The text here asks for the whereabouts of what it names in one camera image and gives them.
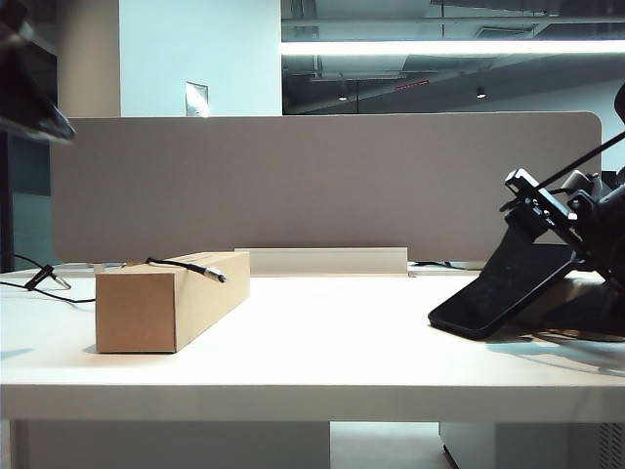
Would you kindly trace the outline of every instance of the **floor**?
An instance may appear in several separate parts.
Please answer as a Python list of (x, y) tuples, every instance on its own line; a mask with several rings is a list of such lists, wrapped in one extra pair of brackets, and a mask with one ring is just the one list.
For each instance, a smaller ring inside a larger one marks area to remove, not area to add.
[(437, 423), (330, 424), (332, 469), (450, 469)]

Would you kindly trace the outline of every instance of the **desk privacy panel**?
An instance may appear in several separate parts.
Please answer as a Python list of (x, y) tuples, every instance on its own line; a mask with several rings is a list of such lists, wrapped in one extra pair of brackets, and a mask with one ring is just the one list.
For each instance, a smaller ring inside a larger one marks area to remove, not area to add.
[[(65, 261), (237, 247), (407, 246), (481, 261), (511, 198), (600, 143), (588, 112), (72, 119), (52, 149)], [(600, 168), (599, 159), (585, 166)]]

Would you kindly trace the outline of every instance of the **brown cardboard box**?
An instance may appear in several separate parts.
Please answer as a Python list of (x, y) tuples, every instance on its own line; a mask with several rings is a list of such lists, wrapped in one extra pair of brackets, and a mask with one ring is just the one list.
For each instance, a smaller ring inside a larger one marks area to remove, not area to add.
[(228, 281), (148, 264), (98, 274), (98, 352), (178, 352), (250, 294), (246, 252), (200, 252), (172, 260), (215, 267)]

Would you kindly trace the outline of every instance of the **phone screen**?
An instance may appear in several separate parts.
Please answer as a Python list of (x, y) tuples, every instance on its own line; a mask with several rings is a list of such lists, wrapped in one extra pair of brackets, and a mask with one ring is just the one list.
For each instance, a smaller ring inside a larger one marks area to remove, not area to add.
[(531, 244), (510, 230), (473, 282), (429, 314), (434, 327), (482, 339), (572, 270), (572, 249)]

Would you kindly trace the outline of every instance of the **white desk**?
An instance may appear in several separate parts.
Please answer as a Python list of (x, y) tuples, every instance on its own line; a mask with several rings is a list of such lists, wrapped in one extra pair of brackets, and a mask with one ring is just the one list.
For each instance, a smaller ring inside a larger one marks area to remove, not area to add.
[[(625, 344), (429, 327), (471, 276), (253, 278), (175, 355), (98, 355), (93, 304), (0, 290), (2, 415), (123, 421), (625, 421)], [(73, 278), (71, 294), (93, 295)]]

